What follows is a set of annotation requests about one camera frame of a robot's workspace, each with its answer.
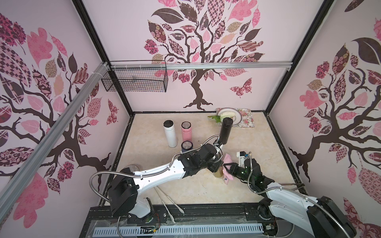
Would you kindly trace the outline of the pink towel cloth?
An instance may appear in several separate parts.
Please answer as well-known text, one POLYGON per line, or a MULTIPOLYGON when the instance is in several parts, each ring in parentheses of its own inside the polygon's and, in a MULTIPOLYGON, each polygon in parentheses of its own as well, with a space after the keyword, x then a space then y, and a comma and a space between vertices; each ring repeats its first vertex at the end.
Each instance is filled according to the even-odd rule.
MULTIPOLYGON (((223 164, 231 164, 233 162, 231 156, 229 154, 226 154, 223 158, 223 164)), ((227 185, 230 181, 233 181, 234 179, 224 179, 224 183, 227 185)))

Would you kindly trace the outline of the gold thermos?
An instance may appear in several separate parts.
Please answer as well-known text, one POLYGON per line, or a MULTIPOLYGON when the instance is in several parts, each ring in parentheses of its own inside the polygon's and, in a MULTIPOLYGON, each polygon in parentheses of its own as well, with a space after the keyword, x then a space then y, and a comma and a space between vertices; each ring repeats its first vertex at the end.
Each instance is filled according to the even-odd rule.
POLYGON ((213 175, 214 175, 216 178, 221 178, 221 177, 223 177, 223 176, 224 176, 224 173, 223 173, 222 167, 220 167, 216 172, 214 172, 213 175))

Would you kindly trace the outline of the blue thermos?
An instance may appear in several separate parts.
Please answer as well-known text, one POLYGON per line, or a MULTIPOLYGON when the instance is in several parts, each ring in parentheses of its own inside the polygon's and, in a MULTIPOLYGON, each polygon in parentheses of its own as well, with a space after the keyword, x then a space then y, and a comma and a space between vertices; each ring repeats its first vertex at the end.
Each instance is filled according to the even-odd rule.
POLYGON ((181 144, 182 153, 186 153, 193 149, 193 143, 191 141, 183 141, 181 144))

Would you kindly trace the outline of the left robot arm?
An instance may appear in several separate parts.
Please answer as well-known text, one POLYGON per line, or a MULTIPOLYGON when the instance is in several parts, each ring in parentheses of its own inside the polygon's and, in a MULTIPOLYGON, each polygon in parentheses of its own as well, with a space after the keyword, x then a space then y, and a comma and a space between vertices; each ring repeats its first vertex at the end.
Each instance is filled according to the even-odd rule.
POLYGON ((142 196, 144 192, 172 180, 191 177, 203 169, 216 172, 222 166, 222 147, 220 142, 205 144, 198 150, 180 154, 171 164, 143 172, 123 169, 107 188, 112 216, 130 213, 145 218, 152 215, 153 206, 148 198, 142 196))

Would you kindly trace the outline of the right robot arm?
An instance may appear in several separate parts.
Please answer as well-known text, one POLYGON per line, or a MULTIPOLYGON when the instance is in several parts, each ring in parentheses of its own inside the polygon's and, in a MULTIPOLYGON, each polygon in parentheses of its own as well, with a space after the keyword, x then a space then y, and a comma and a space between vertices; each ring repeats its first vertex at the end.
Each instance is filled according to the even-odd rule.
POLYGON ((353 238, 356 229, 332 199, 316 198, 286 188, 261 172, 255 159, 246 159, 244 167, 225 163, 225 171, 245 182, 251 192, 264 197, 258 214, 264 219, 272 217, 286 220, 315 238, 353 238))

